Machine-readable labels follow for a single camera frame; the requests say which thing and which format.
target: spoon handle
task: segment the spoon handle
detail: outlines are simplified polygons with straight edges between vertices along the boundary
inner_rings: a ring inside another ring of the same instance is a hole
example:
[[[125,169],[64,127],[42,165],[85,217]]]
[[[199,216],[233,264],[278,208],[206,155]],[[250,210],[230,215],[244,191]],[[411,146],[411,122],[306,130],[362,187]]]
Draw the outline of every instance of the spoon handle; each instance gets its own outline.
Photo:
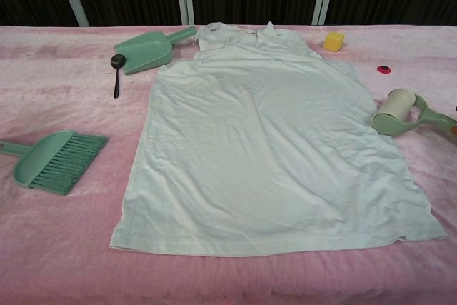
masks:
[[[116,70],[116,84],[114,85],[114,98],[119,96],[119,70]]]

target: orange object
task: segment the orange object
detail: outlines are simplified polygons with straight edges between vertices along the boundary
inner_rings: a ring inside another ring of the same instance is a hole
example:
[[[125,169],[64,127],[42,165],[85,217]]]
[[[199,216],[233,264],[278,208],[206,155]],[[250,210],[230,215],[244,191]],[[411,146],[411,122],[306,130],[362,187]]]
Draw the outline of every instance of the orange object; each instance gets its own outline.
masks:
[[[344,41],[344,34],[341,32],[331,31],[327,34],[326,40],[323,43],[323,48],[336,53],[340,50]]]

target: small red object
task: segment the small red object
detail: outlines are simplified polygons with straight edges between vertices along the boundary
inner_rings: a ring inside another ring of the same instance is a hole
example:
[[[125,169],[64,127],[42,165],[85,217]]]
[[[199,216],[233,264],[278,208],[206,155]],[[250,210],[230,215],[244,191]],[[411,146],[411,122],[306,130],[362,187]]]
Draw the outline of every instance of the small red object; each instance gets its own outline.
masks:
[[[378,72],[382,74],[389,74],[392,70],[387,66],[379,66]]]

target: green hand brush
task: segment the green hand brush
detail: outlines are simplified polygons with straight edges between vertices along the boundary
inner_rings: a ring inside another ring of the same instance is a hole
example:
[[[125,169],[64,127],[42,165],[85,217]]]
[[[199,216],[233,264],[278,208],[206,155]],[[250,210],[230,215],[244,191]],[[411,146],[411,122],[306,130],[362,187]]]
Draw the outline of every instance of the green hand brush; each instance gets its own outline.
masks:
[[[106,137],[60,131],[33,146],[0,141],[0,153],[20,156],[14,179],[26,188],[67,195],[104,147]]]

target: pink blanket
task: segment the pink blanket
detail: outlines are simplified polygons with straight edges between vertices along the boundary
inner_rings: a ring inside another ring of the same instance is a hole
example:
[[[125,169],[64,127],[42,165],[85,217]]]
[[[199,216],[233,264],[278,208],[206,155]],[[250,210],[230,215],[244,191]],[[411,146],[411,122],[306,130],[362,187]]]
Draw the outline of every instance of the pink blanket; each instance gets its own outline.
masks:
[[[375,101],[406,87],[457,115],[457,28],[285,28],[323,57],[354,63]],[[109,60],[115,43],[151,29],[0,27],[0,140],[32,144],[63,129],[109,137],[66,197],[17,186],[16,159],[0,156],[0,304],[456,303],[457,145],[426,127],[397,142],[447,239],[256,258],[109,249],[156,75],[122,76],[115,100]],[[346,34],[338,53],[321,48],[331,29]],[[197,49],[188,40],[175,59]],[[382,64],[392,73],[377,72]]]

